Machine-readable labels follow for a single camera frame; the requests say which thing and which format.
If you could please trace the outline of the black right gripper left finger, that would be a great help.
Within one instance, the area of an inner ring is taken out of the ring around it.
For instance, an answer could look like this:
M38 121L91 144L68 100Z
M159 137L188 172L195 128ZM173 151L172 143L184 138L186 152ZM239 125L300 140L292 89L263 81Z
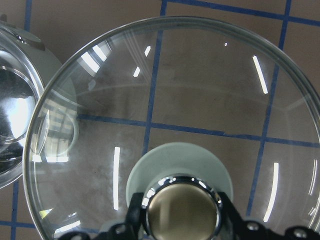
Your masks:
M104 223L98 234L99 240L138 240L142 227L144 194L136 192L132 195L124 219L111 220Z

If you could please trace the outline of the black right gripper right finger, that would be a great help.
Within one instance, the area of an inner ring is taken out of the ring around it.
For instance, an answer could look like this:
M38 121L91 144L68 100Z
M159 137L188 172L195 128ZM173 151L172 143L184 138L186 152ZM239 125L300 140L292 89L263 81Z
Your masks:
M304 226L292 226L280 235L254 220L244 220L226 193L219 192L221 200L221 240L318 240L320 234Z

